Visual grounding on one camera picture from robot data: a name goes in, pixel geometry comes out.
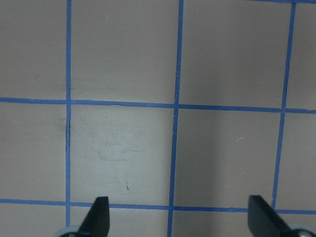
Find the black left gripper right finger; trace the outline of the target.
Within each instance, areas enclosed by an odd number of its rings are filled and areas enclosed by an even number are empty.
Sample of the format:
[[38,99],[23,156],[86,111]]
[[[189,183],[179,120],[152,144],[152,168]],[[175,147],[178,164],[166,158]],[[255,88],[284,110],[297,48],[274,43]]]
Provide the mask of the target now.
[[259,195],[248,198],[248,228],[253,237],[285,237],[292,231]]

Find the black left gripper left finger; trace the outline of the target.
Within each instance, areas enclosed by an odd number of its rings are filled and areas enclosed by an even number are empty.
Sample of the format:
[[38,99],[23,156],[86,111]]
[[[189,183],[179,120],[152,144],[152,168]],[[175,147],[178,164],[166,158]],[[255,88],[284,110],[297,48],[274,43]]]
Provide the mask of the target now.
[[97,197],[78,229],[79,237],[107,237],[110,229],[108,197]]

